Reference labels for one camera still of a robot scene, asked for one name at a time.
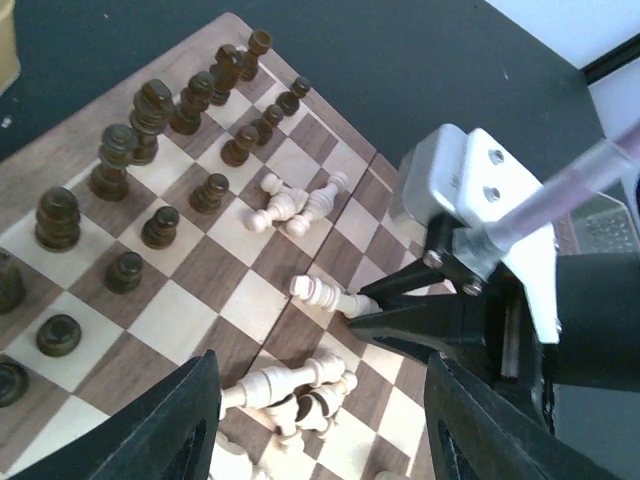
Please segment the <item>white chess piece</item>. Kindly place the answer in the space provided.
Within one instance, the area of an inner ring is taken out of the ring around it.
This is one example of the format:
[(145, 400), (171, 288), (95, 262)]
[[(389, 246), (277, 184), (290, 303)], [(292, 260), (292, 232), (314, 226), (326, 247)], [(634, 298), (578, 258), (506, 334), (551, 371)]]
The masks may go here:
[(361, 294), (349, 294), (339, 286), (329, 285), (317, 276), (296, 275), (292, 278), (289, 291), (304, 304), (316, 306), (328, 312), (341, 312), (348, 319), (380, 313), (378, 303)]

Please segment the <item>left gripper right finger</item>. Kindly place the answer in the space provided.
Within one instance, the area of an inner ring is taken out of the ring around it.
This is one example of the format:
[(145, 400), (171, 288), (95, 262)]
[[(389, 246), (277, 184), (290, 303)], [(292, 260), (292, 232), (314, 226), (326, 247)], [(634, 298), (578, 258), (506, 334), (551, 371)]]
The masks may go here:
[(424, 387), (437, 479), (614, 479), (457, 362), (431, 355)]

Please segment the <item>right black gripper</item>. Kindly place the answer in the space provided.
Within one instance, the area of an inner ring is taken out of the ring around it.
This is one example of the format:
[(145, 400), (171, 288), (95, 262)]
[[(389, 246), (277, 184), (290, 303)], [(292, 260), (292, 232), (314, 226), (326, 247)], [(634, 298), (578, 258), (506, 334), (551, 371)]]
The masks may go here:
[(466, 275), (452, 255), (454, 231), (462, 226), (450, 214), (429, 221), (424, 250), (441, 256), (440, 270), (417, 259), (359, 290), (385, 303), (441, 283), (445, 274), (455, 295), (406, 296), (350, 321), (349, 329), (362, 341), (415, 360), (441, 352), (543, 429), (553, 430), (555, 391), (547, 350), (535, 333), (524, 288), (504, 265), (485, 282)]

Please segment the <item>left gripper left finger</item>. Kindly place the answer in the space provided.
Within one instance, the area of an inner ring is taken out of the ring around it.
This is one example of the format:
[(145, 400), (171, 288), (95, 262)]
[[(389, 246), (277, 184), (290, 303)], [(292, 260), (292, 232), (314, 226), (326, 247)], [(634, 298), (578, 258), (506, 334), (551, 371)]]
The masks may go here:
[(216, 353), (188, 360), (16, 479), (206, 479), (221, 408)]

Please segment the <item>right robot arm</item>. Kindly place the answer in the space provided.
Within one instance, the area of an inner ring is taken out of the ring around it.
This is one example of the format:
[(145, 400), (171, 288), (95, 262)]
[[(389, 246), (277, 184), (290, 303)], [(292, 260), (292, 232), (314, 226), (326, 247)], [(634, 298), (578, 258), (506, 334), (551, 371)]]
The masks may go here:
[(451, 252), (463, 224), (428, 223), (422, 258), (361, 289), (380, 307), (349, 322), (360, 340), (427, 364), (434, 352), (555, 434), (559, 387), (639, 389), (639, 255), (562, 255), (554, 275), (562, 332), (543, 345), (515, 272), (500, 264), (485, 282)]

